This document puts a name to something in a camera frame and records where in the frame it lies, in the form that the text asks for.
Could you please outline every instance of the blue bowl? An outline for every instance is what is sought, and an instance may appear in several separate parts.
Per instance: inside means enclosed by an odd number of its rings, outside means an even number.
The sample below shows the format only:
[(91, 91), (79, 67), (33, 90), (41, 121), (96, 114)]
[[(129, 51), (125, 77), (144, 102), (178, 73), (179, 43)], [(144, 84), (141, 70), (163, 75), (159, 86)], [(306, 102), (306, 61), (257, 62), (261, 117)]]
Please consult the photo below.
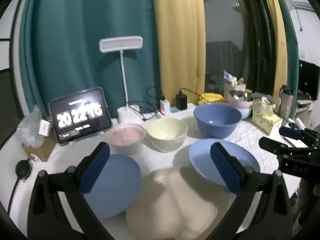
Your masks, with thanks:
[(238, 109), (222, 103), (202, 104), (194, 109), (193, 114), (205, 138), (224, 139), (235, 130), (241, 120)]

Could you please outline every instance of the light blue bowl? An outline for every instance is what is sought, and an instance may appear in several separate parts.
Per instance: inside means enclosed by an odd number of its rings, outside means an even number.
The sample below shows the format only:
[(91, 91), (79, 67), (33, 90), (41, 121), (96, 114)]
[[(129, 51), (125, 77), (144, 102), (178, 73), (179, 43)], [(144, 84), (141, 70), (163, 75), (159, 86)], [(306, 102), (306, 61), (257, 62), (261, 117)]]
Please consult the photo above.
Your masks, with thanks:
[(260, 172), (256, 158), (241, 146), (220, 139), (203, 139), (189, 148), (190, 162), (202, 177), (219, 185), (226, 185), (210, 156), (211, 145), (216, 142), (221, 143), (230, 156), (236, 157), (242, 166), (251, 166), (256, 172)]
[(91, 192), (83, 197), (98, 219), (111, 218), (136, 199), (141, 183), (140, 168), (133, 158), (111, 154)]
[(224, 139), (235, 130), (241, 120), (241, 113), (238, 109), (222, 103), (197, 106), (193, 115), (205, 138)]

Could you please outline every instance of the blue plate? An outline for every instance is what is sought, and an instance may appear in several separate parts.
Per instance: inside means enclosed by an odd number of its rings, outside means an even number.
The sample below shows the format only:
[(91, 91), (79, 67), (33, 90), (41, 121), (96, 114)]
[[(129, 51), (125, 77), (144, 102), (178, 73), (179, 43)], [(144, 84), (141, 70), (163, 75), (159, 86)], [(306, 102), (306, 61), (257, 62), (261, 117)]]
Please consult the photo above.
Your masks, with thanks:
[(138, 196), (141, 173), (138, 164), (126, 155), (110, 155), (90, 193), (84, 198), (98, 219), (124, 211)]
[(238, 159), (242, 166), (251, 166), (255, 171), (260, 172), (256, 158), (241, 146), (221, 139), (203, 139), (196, 141), (189, 148), (191, 164), (201, 176), (219, 185), (226, 185), (210, 157), (210, 148), (215, 142), (221, 143), (231, 156)]

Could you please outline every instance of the window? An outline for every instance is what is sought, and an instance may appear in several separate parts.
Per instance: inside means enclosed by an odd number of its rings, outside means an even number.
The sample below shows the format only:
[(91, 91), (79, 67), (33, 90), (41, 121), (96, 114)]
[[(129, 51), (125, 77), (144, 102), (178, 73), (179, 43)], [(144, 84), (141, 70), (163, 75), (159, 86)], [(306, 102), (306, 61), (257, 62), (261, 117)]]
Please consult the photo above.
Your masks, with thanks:
[(266, 0), (204, 0), (205, 92), (223, 94), (223, 71), (272, 94), (275, 41)]

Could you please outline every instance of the tablet screen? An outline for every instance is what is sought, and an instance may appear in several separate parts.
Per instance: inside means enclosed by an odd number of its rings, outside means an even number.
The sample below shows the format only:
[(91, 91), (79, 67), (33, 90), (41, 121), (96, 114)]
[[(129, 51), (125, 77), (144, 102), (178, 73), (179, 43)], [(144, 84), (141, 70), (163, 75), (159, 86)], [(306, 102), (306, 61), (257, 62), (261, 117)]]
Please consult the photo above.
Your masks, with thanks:
[(112, 126), (100, 87), (54, 99), (49, 103), (49, 111), (59, 144)]

